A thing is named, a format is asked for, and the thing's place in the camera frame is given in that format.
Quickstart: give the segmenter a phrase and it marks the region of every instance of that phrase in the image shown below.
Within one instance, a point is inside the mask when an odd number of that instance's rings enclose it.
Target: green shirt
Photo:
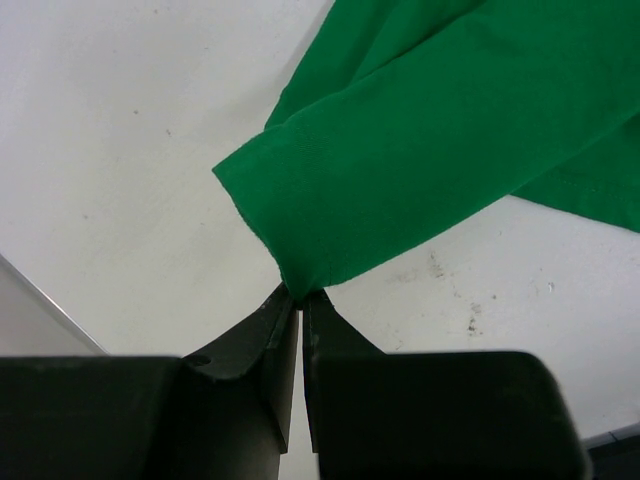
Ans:
[[[640,1],[337,0],[214,173],[296,298],[507,194],[640,231]]]

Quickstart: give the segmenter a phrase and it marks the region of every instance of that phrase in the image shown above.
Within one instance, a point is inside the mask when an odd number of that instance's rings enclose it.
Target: white surface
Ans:
[[[328,5],[0,3],[0,250],[108,351],[186,353],[278,283],[210,168]],[[506,198],[330,295],[388,350],[540,355],[591,436],[640,419],[639,291],[640,236]],[[282,478],[313,478],[306,448]]]

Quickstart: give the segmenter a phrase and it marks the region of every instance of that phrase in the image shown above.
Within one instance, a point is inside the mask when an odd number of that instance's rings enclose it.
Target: screw hole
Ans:
[[[194,367],[202,367],[211,363],[211,359],[206,355],[189,355],[185,360]]]

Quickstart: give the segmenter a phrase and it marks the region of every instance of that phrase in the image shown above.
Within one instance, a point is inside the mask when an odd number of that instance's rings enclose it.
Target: green fabric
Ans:
[[[214,168],[297,298],[504,195],[640,231],[640,2],[337,0]]]

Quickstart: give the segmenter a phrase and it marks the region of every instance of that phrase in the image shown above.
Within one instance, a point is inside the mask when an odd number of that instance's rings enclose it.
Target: seam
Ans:
[[[559,181],[560,183],[564,183],[565,185],[569,185],[571,187],[578,188],[580,190],[588,191],[588,192],[591,192],[591,193],[598,193],[600,195],[605,195],[605,196],[611,197],[611,198],[613,198],[615,200],[620,200],[622,202],[640,203],[640,200],[637,200],[637,199],[634,199],[634,198],[615,195],[615,194],[607,192],[607,191],[605,191],[603,189],[593,188],[593,187],[589,187],[589,186],[585,186],[585,185],[580,185],[580,184],[577,184],[577,183],[574,183],[574,182],[570,182],[569,180],[566,180],[566,179],[562,178],[561,176],[559,176],[557,174],[552,175],[552,178],[554,178],[555,180]]]

